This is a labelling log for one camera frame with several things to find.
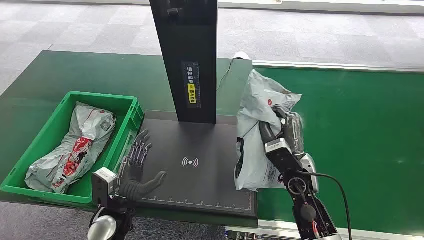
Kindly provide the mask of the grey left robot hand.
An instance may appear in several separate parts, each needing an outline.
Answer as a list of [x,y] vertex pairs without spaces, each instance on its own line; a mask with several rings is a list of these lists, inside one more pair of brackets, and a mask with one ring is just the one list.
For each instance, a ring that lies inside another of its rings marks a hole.
[[140,202],[143,197],[159,188],[167,176],[167,172],[162,170],[152,180],[142,183],[145,162],[153,147],[149,139],[149,130],[143,129],[136,136],[120,169],[117,194],[133,202]]

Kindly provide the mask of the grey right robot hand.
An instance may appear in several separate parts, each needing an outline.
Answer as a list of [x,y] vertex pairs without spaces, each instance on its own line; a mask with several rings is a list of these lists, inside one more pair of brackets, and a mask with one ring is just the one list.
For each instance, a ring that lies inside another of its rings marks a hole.
[[297,159],[302,159],[304,150],[303,126],[298,113],[290,111],[283,106],[273,106],[273,112],[280,120],[281,131],[274,134],[268,122],[259,122],[259,131],[267,153],[283,147]]

